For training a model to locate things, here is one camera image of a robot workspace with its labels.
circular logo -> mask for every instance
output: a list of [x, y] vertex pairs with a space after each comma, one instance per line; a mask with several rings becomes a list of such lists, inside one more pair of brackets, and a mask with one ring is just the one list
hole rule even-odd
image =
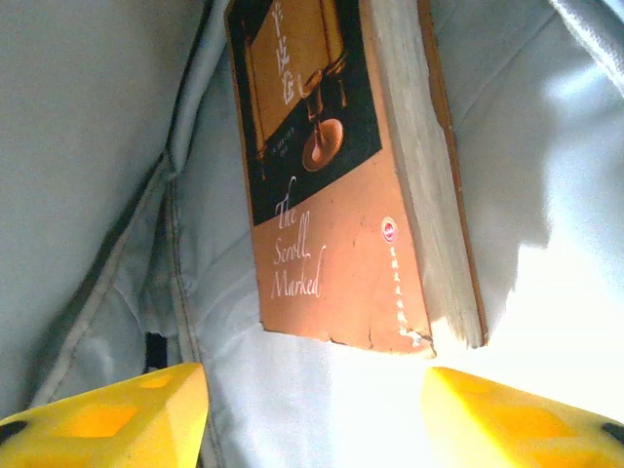
[[399, 229], [394, 219], [385, 217], [383, 221], [381, 221], [381, 234], [388, 244], [392, 244], [397, 240]]

yellow plastic object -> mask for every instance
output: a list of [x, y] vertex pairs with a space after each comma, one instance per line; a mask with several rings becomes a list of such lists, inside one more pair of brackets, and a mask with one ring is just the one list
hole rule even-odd
[[195, 467], [208, 416], [199, 364], [182, 364], [0, 421], [0, 467]]
[[427, 370], [422, 411], [444, 466], [624, 467], [618, 422], [458, 370]]

red logo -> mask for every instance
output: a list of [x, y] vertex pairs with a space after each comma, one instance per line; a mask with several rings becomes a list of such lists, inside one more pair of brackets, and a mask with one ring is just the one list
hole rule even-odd
[[394, 219], [391, 217], [385, 217], [383, 221], [381, 221], [381, 235], [383, 235], [383, 238], [388, 244], [392, 244], [397, 240], [399, 229], [397, 228], [397, 223]]

book cover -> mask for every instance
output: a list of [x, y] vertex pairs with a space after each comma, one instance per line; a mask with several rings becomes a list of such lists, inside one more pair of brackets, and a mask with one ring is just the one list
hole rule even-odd
[[264, 328], [433, 357], [365, 6], [233, 0], [225, 19]]

book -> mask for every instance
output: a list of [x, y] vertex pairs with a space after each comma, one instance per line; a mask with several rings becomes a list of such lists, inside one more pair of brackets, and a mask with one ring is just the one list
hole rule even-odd
[[483, 345], [428, 4], [232, 0], [225, 22], [264, 328]]

